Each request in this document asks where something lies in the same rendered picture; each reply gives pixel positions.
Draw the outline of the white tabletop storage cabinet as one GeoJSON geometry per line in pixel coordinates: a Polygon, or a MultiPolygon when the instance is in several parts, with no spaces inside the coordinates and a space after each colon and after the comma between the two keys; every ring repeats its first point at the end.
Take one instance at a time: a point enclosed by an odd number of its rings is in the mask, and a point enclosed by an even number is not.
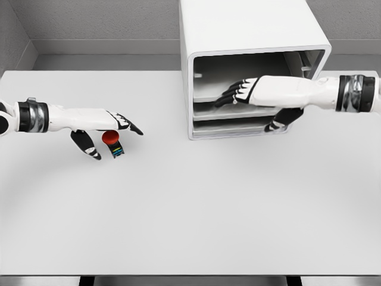
{"type": "Polygon", "coordinates": [[[306,0],[179,0],[179,26],[193,140],[194,96],[265,75],[315,79],[332,50],[306,0]]]}

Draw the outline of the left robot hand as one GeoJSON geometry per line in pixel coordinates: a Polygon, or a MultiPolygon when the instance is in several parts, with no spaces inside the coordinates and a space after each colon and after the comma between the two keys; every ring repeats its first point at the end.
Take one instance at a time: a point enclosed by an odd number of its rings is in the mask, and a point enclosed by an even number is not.
{"type": "Polygon", "coordinates": [[[69,112],[73,115],[71,122],[67,125],[71,129],[71,139],[81,151],[96,160],[100,160],[101,155],[88,135],[89,130],[98,130],[104,133],[108,130],[128,129],[143,135],[143,132],[136,125],[120,113],[101,108],[71,108],[69,112]]]}

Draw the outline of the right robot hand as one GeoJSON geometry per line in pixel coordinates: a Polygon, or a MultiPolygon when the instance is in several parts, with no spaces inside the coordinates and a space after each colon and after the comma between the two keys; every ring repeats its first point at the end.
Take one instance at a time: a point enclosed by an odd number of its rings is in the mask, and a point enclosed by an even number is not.
{"type": "Polygon", "coordinates": [[[231,84],[215,101],[216,107],[226,104],[249,104],[256,107],[279,107],[264,132],[274,132],[288,127],[299,119],[307,105],[306,93],[298,88],[308,79],[288,76],[261,76],[239,80],[231,84]]]}

